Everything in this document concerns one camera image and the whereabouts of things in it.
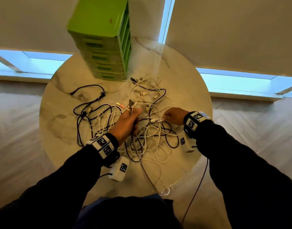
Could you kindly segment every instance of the white marble tabletop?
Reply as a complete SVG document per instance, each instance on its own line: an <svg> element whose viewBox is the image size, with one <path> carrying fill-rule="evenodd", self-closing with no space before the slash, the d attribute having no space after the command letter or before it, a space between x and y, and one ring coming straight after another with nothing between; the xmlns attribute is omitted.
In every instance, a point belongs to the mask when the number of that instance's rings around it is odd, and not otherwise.
<svg viewBox="0 0 292 229"><path fill-rule="evenodd" d="M180 107L188 111L203 111L210 117L213 116L208 89L201 75L185 57L172 48L155 41L144 38L132 38L131 41L129 78L160 76L162 80L159 86L167 90L166 96L173 101L173 107ZM81 103L94 100L99 96L101 90L94 87L83 88L73 96L70 95L70 92L89 84L102 85L107 92L106 96L93 107L102 104L115 105L116 102L127 104L129 92L133 87L129 81L95 79L79 53L70 57L56 71L45 89L40 109L42 144L56 168L59 168L68 157L81 149L77 145L77 116L73 114L73 108ZM170 105L171 100L165 98L159 108ZM180 133L182 129L183 127L173 125L173 130L177 133ZM84 142L91 138L90 129L86 124L81 126L80 132ZM170 139L172 143L175 143L175 140L175 137ZM172 154L167 163L160 163L162 171L156 163L146 161L146 158L156 160L153 153L144 154L145 163L152 173L157 178L161 176L163 185L156 185L159 191L180 180L192 169L201 156L198 151L184 153L180 146L173 150L167 147L166 151ZM103 167L101 173L108 173L108 171L108 168ZM107 176L100 178L88 193L86 204L100 196L146 196L152 193L153 189L145 180L139 163L131 162L122 182L115 182Z"/></svg>

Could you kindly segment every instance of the floor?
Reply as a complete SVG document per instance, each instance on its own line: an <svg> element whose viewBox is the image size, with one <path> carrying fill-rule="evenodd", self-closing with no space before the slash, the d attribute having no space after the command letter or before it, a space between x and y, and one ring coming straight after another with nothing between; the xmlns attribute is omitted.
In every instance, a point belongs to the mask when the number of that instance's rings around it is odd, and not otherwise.
<svg viewBox="0 0 292 229"><path fill-rule="evenodd" d="M38 114L45 84L0 81L0 207L54 171L41 148ZM212 98L215 123L292 179L292 98L275 103ZM169 198L181 220L200 182L203 157ZM185 228L231 228L207 170Z"/></svg>

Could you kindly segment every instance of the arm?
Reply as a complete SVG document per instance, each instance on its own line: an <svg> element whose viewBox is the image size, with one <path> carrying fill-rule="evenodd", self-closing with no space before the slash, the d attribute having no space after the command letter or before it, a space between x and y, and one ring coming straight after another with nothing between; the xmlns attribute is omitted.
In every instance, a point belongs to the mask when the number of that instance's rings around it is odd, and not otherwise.
<svg viewBox="0 0 292 229"><path fill-rule="evenodd" d="M188 115L182 112L182 124ZM209 158L210 175L224 196L233 229L292 228L289 177L210 120L198 124L192 137Z"/></svg>
<svg viewBox="0 0 292 229"><path fill-rule="evenodd" d="M137 131L140 110L124 112L105 134L118 148L130 132ZM0 209L3 227L72 228L89 190L95 185L104 161L93 145L87 144L69 157L54 173L28 188Z"/></svg>

